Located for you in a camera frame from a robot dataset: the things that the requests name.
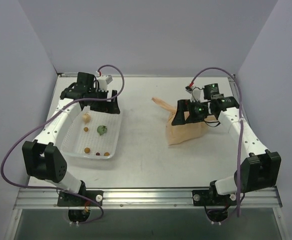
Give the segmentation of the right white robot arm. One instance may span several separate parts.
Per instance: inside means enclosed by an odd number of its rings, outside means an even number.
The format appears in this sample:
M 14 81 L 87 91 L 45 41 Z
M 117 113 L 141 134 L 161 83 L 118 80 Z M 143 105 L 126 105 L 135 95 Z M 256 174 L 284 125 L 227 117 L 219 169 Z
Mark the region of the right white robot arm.
M 281 157 L 271 152 L 255 135 L 243 116 L 240 104 L 232 96 L 219 92 L 218 84 L 208 84 L 203 88 L 193 84 L 186 86 L 191 99 L 177 102 L 173 126 L 182 126 L 206 122 L 214 116 L 238 144 L 237 167 L 235 173 L 227 178 L 215 181 L 208 191 L 208 200 L 218 205 L 226 195 L 247 193 L 276 185 Z

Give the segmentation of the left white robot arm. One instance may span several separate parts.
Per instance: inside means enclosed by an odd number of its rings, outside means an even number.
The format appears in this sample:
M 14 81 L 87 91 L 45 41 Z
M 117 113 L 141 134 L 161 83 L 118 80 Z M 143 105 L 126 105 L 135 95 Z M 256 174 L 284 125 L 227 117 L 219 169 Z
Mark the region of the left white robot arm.
M 22 146 L 27 174 L 69 191 L 85 203 L 85 183 L 68 170 L 68 159 L 109 159 L 116 150 L 122 114 L 111 75 L 79 72 L 61 93 L 56 109 L 33 141 Z

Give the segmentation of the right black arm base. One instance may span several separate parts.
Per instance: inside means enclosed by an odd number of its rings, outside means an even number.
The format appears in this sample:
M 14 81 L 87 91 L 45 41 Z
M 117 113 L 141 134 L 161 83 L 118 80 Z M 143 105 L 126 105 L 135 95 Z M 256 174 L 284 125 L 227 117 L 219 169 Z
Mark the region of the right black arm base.
M 228 207 L 236 205 L 236 199 L 232 200 L 229 194 L 218 195 L 208 189 L 193 190 L 192 201 L 196 207 Z

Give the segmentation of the orange plastic bag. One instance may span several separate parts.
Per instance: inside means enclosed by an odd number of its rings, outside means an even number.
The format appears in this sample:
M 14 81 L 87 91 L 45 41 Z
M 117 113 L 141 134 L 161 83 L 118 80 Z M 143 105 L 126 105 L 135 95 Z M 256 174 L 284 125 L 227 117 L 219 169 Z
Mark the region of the orange plastic bag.
M 172 125 L 177 107 L 172 106 L 157 97 L 153 97 L 152 101 L 170 113 L 165 128 L 166 140 L 169 146 L 178 145 L 188 140 L 201 138 L 208 133 L 208 126 L 204 122 L 189 123 L 185 125 Z

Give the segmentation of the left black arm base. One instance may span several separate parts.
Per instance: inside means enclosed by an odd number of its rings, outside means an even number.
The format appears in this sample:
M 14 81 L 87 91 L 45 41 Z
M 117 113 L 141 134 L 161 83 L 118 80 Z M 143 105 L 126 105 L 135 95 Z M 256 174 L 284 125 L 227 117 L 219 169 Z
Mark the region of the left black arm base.
M 95 203 L 102 205 L 104 192 L 102 190 L 86 190 L 83 196 L 93 200 Z M 58 207 L 96 207 L 95 203 L 91 203 L 81 197 L 74 196 L 73 194 L 60 192 L 57 206 Z

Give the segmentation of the white plastic basket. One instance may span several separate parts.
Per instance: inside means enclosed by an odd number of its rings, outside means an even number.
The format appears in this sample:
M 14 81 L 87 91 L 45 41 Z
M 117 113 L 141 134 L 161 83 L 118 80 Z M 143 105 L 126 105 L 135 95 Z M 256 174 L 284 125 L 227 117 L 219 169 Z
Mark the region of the white plastic basket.
M 85 124 L 82 115 L 88 113 L 91 116 L 89 123 Z M 85 107 L 75 118 L 64 137 L 60 151 L 69 160 L 108 160 L 114 156 L 118 142 L 123 112 L 109 114 L 97 112 Z M 105 125 L 108 132 L 102 136 L 97 133 L 97 127 Z

